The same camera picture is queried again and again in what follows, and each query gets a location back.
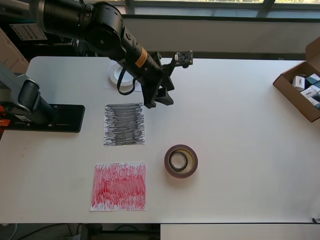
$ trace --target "open cardboard box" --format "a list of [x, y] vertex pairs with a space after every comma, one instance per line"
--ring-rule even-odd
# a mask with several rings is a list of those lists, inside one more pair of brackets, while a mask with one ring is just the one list
[[11, 72], [25, 74], [29, 63], [0, 28], [0, 62]]
[[273, 85], [310, 121], [320, 118], [320, 110], [292, 86], [296, 75], [320, 76], [320, 37], [305, 48], [305, 62], [282, 73]]

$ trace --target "printed label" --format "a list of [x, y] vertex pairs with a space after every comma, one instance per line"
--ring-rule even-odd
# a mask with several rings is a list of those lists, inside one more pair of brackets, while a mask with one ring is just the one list
[[36, 23], [10, 24], [10, 27], [22, 41], [47, 40]]
[[148, 58], [148, 53], [147, 51], [142, 48], [142, 53], [141, 56], [139, 57], [139, 59], [135, 62], [135, 65], [138, 66], [138, 68], [141, 68], [143, 66], [143, 64], [145, 64], [146, 60]]

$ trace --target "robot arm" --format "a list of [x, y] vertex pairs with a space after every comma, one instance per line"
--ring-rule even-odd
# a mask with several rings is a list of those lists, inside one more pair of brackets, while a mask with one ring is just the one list
[[162, 65], [160, 54], [149, 55], [124, 26], [119, 10], [107, 2], [85, 5], [83, 0], [31, 0], [29, 10], [44, 32], [79, 39], [91, 51], [117, 61], [123, 67], [117, 84], [119, 93], [128, 95], [134, 90], [120, 91], [127, 71], [133, 82], [141, 84], [147, 108], [154, 108], [155, 102], [172, 105], [168, 91], [175, 88], [170, 75], [175, 67], [187, 68], [193, 63], [193, 54], [187, 51], [177, 52], [170, 64]]

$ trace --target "red marker scribble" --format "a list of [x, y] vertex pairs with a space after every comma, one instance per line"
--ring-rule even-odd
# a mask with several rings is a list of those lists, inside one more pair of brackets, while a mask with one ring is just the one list
[[91, 210], [145, 210], [146, 164], [97, 164]]

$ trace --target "orange label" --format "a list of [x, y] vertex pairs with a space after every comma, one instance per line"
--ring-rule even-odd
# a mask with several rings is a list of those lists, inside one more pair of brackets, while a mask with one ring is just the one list
[[135, 62], [135, 65], [137, 65], [138, 68], [141, 68], [143, 66], [143, 64], [145, 64], [147, 58], [148, 58], [148, 53], [144, 48], [142, 48], [142, 53], [141, 53], [139, 59]]
[[0, 119], [0, 126], [1, 127], [8, 127], [10, 125], [9, 119]]

